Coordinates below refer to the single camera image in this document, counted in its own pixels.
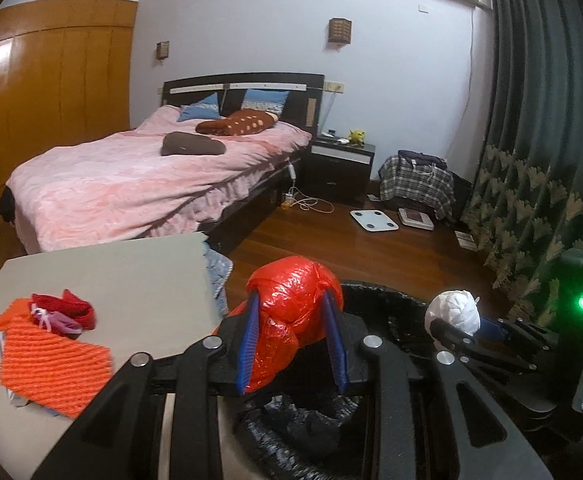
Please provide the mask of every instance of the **white crumpled bag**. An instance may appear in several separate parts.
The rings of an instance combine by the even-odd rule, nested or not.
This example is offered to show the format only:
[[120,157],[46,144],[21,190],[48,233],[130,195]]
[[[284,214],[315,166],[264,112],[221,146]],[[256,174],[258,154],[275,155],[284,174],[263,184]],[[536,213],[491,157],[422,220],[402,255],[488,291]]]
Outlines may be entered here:
[[469,335],[474,335],[480,328],[480,314],[476,298],[466,290],[448,290],[433,298],[425,313],[425,330],[431,335],[431,321],[439,317],[450,325]]

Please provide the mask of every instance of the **blue pillow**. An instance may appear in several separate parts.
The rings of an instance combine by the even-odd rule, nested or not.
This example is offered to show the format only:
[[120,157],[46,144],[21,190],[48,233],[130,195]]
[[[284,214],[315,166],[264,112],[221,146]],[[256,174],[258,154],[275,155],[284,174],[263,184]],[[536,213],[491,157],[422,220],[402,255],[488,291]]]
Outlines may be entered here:
[[287,97],[289,97],[288,91],[249,89],[244,94],[241,109],[249,108],[250,110],[271,112],[280,117]]
[[209,97],[205,97],[196,104],[180,107],[180,117],[178,117],[177,122],[182,123],[190,119],[221,119],[218,109],[218,94],[213,92]]

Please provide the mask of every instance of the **dark green curtain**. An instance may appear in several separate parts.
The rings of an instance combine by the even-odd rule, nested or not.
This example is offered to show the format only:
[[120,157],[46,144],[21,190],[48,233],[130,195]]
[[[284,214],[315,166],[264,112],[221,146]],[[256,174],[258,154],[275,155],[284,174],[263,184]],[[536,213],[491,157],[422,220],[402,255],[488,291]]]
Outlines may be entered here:
[[583,249],[583,9],[577,0],[494,0],[492,117],[463,219],[510,315],[551,322],[552,266]]

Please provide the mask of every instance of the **pink cloth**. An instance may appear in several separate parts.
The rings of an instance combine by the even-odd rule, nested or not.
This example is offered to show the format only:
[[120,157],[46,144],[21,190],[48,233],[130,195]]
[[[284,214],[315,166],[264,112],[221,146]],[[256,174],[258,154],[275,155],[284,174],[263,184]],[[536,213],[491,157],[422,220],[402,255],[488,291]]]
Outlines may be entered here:
[[[226,145],[224,155],[160,156],[165,134],[195,133],[200,122],[177,123],[178,114],[178,108],[163,106],[135,130],[53,148],[16,168],[7,185],[40,250],[167,234],[175,227],[166,227],[170,218],[187,203],[194,215],[178,232],[194,231],[311,140],[307,132],[278,122],[253,136],[215,137]],[[214,188],[231,181],[228,196],[214,196]],[[203,198],[210,190],[211,199]]]

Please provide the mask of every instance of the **plaid cloth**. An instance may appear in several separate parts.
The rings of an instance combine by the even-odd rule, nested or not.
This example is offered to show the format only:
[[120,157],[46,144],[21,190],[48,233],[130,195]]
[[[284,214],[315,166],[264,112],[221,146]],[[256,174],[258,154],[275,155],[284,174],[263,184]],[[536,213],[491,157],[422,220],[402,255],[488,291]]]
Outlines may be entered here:
[[451,219],[453,176],[448,170],[416,166],[400,155],[390,156],[380,168],[380,200],[408,198],[431,207],[438,220]]

